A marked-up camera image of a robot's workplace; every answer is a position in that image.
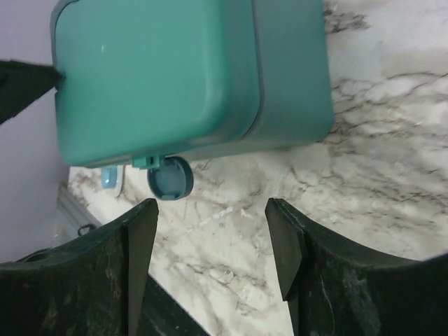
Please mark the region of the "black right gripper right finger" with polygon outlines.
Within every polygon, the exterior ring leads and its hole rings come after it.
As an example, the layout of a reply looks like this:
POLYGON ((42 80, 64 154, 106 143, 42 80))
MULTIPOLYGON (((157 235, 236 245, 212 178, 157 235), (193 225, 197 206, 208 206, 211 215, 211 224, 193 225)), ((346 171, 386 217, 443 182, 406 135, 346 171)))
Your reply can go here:
POLYGON ((447 256, 383 253, 314 222, 283 199, 265 215, 296 335, 446 335, 447 256))

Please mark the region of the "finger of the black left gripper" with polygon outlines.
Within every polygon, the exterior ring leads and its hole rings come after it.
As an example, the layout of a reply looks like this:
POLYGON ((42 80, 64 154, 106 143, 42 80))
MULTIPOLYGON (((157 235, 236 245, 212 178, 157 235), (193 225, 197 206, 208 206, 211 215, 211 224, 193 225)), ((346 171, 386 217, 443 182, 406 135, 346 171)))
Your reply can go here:
POLYGON ((63 79, 53 66, 1 60, 1 124, 17 116, 63 79))

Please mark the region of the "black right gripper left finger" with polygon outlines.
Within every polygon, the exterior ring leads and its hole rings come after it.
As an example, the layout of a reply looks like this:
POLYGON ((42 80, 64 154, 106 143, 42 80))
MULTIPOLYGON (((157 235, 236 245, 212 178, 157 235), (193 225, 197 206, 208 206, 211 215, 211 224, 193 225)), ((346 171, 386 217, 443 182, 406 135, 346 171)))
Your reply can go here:
POLYGON ((56 248, 1 264, 2 335, 135 335, 158 206, 121 217, 56 248))

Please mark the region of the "teal medicine box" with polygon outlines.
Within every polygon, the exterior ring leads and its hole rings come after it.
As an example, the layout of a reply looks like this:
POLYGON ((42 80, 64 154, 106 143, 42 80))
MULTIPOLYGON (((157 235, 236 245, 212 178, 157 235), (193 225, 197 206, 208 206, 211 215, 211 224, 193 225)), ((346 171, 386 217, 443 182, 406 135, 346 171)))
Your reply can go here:
POLYGON ((312 144, 333 125, 321 1, 59 1, 62 160, 145 169, 161 200, 190 162, 312 144))

